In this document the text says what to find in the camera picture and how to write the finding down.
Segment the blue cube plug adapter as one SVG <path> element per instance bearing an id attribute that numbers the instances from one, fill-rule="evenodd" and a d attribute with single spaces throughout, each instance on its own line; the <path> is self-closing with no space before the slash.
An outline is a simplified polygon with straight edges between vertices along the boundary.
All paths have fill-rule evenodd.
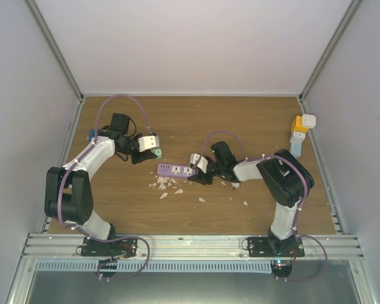
<path id="1" fill-rule="evenodd" d="M 91 129 L 91 130 L 89 131 L 89 135 L 88 135 L 88 137 L 87 137 L 87 140 L 88 140 L 89 142 L 91 142 L 91 140 L 92 140 L 93 137 L 94 137 L 94 129 Z"/>

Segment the green plug adapter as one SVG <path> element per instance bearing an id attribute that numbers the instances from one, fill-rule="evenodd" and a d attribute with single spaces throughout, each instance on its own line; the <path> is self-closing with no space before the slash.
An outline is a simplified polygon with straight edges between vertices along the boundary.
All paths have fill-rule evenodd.
<path id="1" fill-rule="evenodd" d="M 162 158 L 162 150 L 161 149 L 152 149 L 151 152 L 156 156 L 156 159 Z"/>

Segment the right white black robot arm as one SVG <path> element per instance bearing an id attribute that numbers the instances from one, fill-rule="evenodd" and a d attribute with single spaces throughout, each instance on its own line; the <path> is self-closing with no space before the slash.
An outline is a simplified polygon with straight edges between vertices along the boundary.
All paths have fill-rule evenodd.
<path id="1" fill-rule="evenodd" d="M 191 155 L 190 167 L 194 173 L 187 180 L 202 185 L 211 185 L 216 177 L 233 183 L 263 180 L 275 200 L 267 246 L 274 256 L 283 256 L 297 242 L 296 222 L 315 184 L 312 175 L 286 149 L 258 160 L 237 160 L 224 141 L 213 144 L 211 149 L 213 159 Z"/>

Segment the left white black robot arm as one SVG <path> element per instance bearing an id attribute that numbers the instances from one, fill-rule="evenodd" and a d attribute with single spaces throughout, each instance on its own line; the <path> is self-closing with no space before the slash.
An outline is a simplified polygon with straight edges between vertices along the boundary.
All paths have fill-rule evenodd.
<path id="1" fill-rule="evenodd" d="M 157 158 L 153 151 L 160 147 L 154 132 L 128 136 L 131 122 L 129 116 L 114 113 L 109 125 L 94 129 L 89 144 L 76 158 L 62 167 L 51 167 L 46 174 L 46 216 L 95 239 L 96 249 L 104 256 L 117 251 L 118 241 L 113 226 L 94 211 L 91 179 L 112 156 L 125 155 L 135 165 Z"/>

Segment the purple power strip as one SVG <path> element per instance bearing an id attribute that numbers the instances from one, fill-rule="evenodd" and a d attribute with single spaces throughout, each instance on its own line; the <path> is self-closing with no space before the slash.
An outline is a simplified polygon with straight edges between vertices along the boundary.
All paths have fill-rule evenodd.
<path id="1" fill-rule="evenodd" d="M 195 173 L 195 169 L 187 165 L 160 163 L 157 166 L 157 174 L 160 177 L 187 179 Z"/>

